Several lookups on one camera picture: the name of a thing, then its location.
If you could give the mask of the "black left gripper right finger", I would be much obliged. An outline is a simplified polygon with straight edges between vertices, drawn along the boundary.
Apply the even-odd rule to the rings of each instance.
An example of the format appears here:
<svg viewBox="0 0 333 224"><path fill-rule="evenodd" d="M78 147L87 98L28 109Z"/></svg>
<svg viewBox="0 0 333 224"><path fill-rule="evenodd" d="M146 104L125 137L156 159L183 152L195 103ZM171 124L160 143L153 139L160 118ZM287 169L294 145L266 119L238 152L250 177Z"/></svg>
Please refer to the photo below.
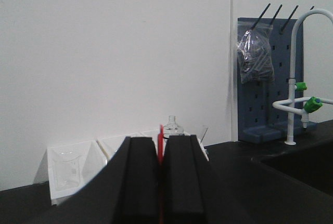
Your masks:
<svg viewBox="0 0 333 224"><path fill-rule="evenodd" d="M164 223L249 223L204 156L197 137L171 136L164 160Z"/></svg>

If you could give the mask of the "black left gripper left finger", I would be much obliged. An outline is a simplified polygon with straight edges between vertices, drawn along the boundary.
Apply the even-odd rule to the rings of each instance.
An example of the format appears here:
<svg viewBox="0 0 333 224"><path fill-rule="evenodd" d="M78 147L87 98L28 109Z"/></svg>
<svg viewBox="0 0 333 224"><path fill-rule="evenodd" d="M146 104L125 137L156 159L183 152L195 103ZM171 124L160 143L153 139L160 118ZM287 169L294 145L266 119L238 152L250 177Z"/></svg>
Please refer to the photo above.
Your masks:
<svg viewBox="0 0 333 224"><path fill-rule="evenodd" d="M158 223L158 161L150 137L126 137L78 193L35 223Z"/></svg>

